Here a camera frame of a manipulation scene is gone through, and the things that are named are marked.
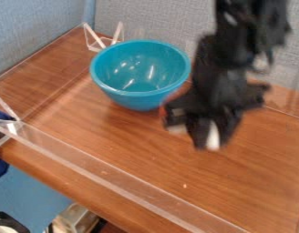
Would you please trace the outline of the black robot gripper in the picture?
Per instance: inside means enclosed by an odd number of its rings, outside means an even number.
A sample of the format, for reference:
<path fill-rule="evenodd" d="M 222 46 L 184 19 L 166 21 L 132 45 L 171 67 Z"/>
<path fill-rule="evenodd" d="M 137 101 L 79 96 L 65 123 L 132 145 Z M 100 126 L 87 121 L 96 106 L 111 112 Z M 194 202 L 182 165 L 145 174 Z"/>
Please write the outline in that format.
<path fill-rule="evenodd" d="M 218 117 L 220 146 L 224 146 L 242 120 L 239 110 L 261 107 L 265 103 L 265 93 L 271 89 L 267 83 L 248 83 L 243 68 L 227 69 L 218 63 L 212 44 L 212 35 L 199 38 L 192 85 L 187 92 L 164 106 L 166 127 L 187 122 L 186 129 L 195 149 L 204 149 L 207 145 L 211 131 L 208 118 Z"/>

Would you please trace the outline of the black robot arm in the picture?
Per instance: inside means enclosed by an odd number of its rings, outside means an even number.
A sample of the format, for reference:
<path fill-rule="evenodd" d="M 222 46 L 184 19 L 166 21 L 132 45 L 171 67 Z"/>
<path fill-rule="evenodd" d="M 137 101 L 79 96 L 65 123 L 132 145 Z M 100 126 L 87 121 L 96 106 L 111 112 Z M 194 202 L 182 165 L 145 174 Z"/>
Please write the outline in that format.
<path fill-rule="evenodd" d="M 273 49 L 286 44 L 287 6 L 287 0 L 215 0 L 215 33 L 198 41 L 192 84 L 164 105 L 164 127 L 184 131 L 196 149 L 224 146 L 243 113 L 265 104 L 270 84 L 248 82 L 247 73 L 261 73 L 255 58 L 273 64 Z"/>

